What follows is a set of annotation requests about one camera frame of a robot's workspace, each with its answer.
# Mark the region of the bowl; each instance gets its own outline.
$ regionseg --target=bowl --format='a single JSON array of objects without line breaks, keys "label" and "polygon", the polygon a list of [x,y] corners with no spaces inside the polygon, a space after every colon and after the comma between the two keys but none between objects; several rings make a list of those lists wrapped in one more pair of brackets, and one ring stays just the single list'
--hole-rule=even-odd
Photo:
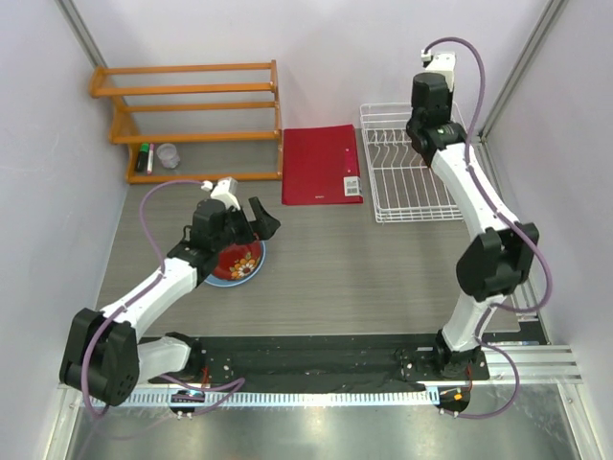
[{"label": "bowl", "polygon": [[241,246],[232,245],[219,255],[219,264],[204,282],[218,288],[241,285],[260,271],[266,256],[263,241]]}]

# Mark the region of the floral pattern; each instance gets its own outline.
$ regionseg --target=floral pattern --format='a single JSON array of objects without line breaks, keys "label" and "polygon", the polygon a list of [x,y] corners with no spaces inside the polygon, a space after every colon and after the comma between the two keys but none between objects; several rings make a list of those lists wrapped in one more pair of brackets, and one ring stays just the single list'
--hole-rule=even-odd
[{"label": "floral pattern", "polygon": [[253,259],[251,257],[251,253],[248,252],[245,254],[243,259],[239,261],[235,261],[234,266],[230,267],[230,272],[232,273],[233,280],[239,280],[241,278],[245,278],[251,275],[255,270],[258,264],[260,263],[260,258]]}]

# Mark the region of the white label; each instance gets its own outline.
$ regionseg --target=white label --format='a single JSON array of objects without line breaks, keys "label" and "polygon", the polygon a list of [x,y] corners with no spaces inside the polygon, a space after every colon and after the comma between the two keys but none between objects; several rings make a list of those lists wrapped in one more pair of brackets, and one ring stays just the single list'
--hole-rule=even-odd
[{"label": "white label", "polygon": [[362,196],[362,181],[357,175],[345,177],[345,196]]}]

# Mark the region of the wooden shelf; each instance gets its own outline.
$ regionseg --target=wooden shelf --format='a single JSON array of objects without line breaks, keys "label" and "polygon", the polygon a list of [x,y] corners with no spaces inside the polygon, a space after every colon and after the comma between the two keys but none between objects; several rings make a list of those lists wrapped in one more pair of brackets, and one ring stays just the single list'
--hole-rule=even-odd
[{"label": "wooden shelf", "polygon": [[[112,76],[144,75],[189,72],[229,72],[269,70],[270,80],[266,82],[218,83],[218,84],[178,84],[156,86],[118,87]],[[212,94],[212,93],[252,93],[270,92],[272,100],[266,102],[228,102],[228,103],[170,103],[156,105],[126,105],[124,96],[150,96],[172,94]],[[98,67],[89,81],[89,94],[93,98],[109,98],[114,106],[113,122],[109,131],[109,141],[113,144],[127,144],[130,151],[125,179],[128,183],[155,183],[173,179],[218,180],[232,175],[237,180],[275,180],[281,179],[283,169],[283,132],[281,126],[281,104],[277,77],[277,63],[270,62],[245,64],[205,64],[179,65],[161,67]],[[155,133],[140,132],[133,113],[140,112],[173,112],[200,110],[250,110],[274,109],[275,125],[266,131],[229,131],[229,132],[188,132],[188,133]],[[265,141],[276,140],[278,143],[277,170],[275,172],[253,172],[240,174],[184,174],[184,175],[149,175],[141,176],[134,172],[136,157],[141,144],[144,143],[186,143],[186,142],[231,142],[231,141]]]}]

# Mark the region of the red bowl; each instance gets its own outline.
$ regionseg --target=red bowl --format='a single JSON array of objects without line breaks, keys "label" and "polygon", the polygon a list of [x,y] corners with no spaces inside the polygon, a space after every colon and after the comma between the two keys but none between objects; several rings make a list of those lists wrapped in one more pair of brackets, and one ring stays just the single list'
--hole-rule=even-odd
[{"label": "red bowl", "polygon": [[219,264],[213,274],[220,280],[239,281],[248,278],[260,264],[259,241],[237,246],[233,244],[219,254]]}]

